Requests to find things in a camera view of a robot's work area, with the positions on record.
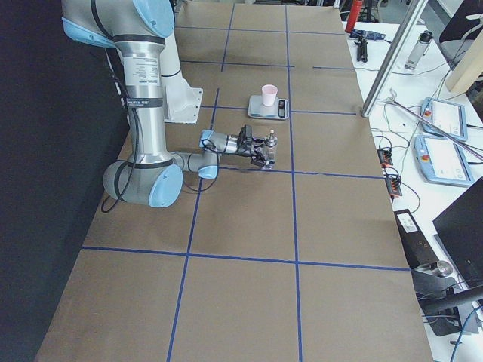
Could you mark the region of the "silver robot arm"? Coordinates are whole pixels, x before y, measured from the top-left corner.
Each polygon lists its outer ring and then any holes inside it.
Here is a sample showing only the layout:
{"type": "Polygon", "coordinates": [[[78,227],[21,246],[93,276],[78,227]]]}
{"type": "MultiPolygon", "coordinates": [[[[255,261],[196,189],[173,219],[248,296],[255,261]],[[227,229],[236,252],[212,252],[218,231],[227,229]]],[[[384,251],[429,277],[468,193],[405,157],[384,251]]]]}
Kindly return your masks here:
{"type": "Polygon", "coordinates": [[[115,201],[169,207],[185,172],[216,179],[220,156],[246,157],[258,167],[275,162],[273,134],[255,137],[250,126],[229,135],[203,130],[199,153],[169,152],[167,123],[194,123],[203,91],[184,79],[169,1],[64,1],[63,28],[74,41],[116,49],[124,75],[118,80],[131,129],[133,151],[111,164],[103,186],[115,201]]]}

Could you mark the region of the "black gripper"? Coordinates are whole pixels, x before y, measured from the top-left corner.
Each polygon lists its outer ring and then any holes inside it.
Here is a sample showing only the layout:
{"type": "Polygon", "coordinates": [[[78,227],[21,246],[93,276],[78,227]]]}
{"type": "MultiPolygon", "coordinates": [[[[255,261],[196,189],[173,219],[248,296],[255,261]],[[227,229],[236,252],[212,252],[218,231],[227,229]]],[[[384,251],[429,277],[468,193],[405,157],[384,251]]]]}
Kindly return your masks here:
{"type": "Polygon", "coordinates": [[[266,145],[266,138],[239,137],[237,139],[236,154],[242,157],[251,157],[251,164],[257,167],[265,167],[267,158],[259,152],[259,146],[266,145]]]}

